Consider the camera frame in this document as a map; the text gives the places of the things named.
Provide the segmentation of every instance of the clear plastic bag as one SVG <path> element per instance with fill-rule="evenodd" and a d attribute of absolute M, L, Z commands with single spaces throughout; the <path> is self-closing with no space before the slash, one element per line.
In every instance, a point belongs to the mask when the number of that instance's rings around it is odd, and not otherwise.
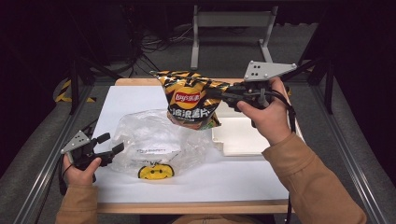
<path fill-rule="evenodd" d="M 173 124 L 166 110 L 148 110 L 122 117 L 110 148 L 124 143 L 109 166 L 139 178 L 163 179 L 203 163 L 213 146 L 210 131 Z"/>

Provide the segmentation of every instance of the plastic packaging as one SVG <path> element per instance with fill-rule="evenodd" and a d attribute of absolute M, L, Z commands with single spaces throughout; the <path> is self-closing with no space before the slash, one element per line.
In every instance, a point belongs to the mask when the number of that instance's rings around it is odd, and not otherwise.
<path fill-rule="evenodd" d="M 166 110 L 148 110 L 122 117 L 110 147 L 121 142 L 111 169 L 139 178 L 163 179 L 203 163 L 205 149 L 213 146 L 210 131 L 173 124 Z"/>
<path fill-rule="evenodd" d="M 168 118 L 175 123 L 194 130 L 220 126 L 215 110 L 221 99 L 206 95 L 206 89 L 225 91 L 230 84 L 202 77 L 198 73 L 184 71 L 151 72 L 163 84 L 168 101 Z"/>

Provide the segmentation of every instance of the person's left hand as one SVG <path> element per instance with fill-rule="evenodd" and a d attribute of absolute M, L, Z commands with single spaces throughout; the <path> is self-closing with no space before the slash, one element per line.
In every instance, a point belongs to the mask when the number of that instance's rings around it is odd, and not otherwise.
<path fill-rule="evenodd" d="M 75 166 L 71 166 L 64 174 L 69 185 L 92 185 L 92 177 L 100 165 L 102 159 L 96 158 L 91 162 L 85 171 L 81 171 Z M 64 155 L 64 169 L 71 165 L 69 158 Z"/>

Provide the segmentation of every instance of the potato chip bag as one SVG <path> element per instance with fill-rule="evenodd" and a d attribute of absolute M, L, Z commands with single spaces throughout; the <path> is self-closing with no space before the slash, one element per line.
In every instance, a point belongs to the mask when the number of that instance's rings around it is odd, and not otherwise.
<path fill-rule="evenodd" d="M 167 117 L 176 125 L 194 130 L 220 126 L 215 110 L 221 99 L 207 97 L 205 90 L 226 91 L 229 83 L 186 71 L 151 72 L 163 84 L 168 101 Z"/>

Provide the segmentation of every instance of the yellow smiley face sticker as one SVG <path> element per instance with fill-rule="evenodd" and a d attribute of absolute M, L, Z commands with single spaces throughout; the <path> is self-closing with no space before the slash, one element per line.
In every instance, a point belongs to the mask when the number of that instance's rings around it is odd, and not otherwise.
<path fill-rule="evenodd" d="M 165 179 L 175 175 L 172 166 L 167 164 L 156 164 L 154 166 L 143 166 L 137 173 L 141 179 Z"/>

